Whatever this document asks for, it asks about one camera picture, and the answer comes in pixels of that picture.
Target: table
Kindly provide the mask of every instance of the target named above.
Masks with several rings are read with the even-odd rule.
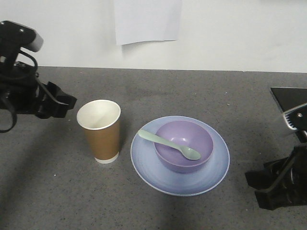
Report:
[[[18,115],[1,134],[2,230],[305,230],[307,208],[258,207],[244,173],[287,157],[299,144],[280,137],[272,86],[307,87],[307,74],[238,71],[40,67],[78,98],[65,118]],[[108,165],[91,156],[78,109],[95,99],[122,108],[121,151]],[[159,117],[182,115],[213,127],[230,152],[230,167],[213,190],[176,197],[148,186],[135,172],[130,145],[137,130]]]

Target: spoon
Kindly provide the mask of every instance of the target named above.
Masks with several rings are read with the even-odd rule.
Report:
[[[158,135],[156,134],[153,134],[153,133],[150,133],[148,131],[145,131],[143,129],[140,129],[138,131],[138,134],[141,138],[144,138],[146,140],[150,140],[152,142],[155,142],[155,143],[159,143],[159,144],[162,144],[162,145],[166,145],[166,146],[169,146],[169,147],[172,147],[174,149],[177,149],[179,150],[182,155],[189,159],[189,160],[198,160],[201,158],[201,155],[199,152],[197,152],[196,150],[194,149],[191,149],[190,147],[188,146],[183,146],[183,145],[178,145],[178,144],[175,144],[174,142],[172,141],[169,141],[169,140],[166,140],[162,137],[159,137]]]

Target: purple bowl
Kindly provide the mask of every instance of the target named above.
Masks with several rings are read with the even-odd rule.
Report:
[[[210,134],[201,126],[190,121],[173,121],[161,126],[156,132],[167,140],[179,145],[189,146],[201,154],[196,161],[188,160],[178,150],[154,143],[156,153],[162,164],[179,173],[191,173],[200,169],[213,152]]]

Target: white wall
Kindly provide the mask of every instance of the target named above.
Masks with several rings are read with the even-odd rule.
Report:
[[[178,41],[117,46],[112,0],[0,0],[40,66],[307,72],[307,1],[183,0]]]

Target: paper sheet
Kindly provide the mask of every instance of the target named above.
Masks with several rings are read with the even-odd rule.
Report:
[[[177,40],[182,0],[114,0],[117,45]]]

